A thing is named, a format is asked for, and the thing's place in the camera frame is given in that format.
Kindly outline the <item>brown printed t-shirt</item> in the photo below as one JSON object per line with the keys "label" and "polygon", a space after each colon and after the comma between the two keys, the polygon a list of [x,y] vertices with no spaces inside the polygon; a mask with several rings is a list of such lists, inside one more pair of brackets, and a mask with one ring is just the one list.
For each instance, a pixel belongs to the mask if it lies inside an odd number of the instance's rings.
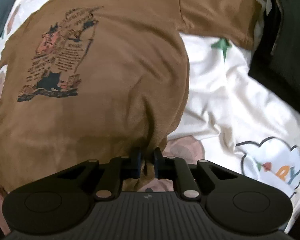
{"label": "brown printed t-shirt", "polygon": [[7,192],[89,159],[164,148],[189,94],[181,34],[250,50],[258,0],[50,0],[9,38],[0,98]]}

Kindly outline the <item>white cartoon bed sheet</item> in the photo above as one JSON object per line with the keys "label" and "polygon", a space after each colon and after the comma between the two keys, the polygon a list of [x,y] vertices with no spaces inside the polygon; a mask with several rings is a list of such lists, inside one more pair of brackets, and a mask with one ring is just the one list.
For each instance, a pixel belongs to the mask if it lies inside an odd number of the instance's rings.
{"label": "white cartoon bed sheet", "polygon": [[[50,0],[16,0],[0,38],[0,59],[9,38]],[[263,3],[258,0],[263,11]],[[254,44],[260,36],[257,18]],[[206,158],[281,189],[300,214],[300,114],[249,77],[250,50],[227,38],[181,34],[189,60],[189,94],[181,120],[160,148],[191,163]],[[7,68],[0,69],[0,98]],[[0,185],[0,229],[10,232]]]}

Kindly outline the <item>black cushion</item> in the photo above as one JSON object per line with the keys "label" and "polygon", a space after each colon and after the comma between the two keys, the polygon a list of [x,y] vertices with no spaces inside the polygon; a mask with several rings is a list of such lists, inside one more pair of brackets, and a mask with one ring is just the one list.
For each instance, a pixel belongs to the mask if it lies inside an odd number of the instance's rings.
{"label": "black cushion", "polygon": [[270,0],[249,76],[300,114],[300,0]]}

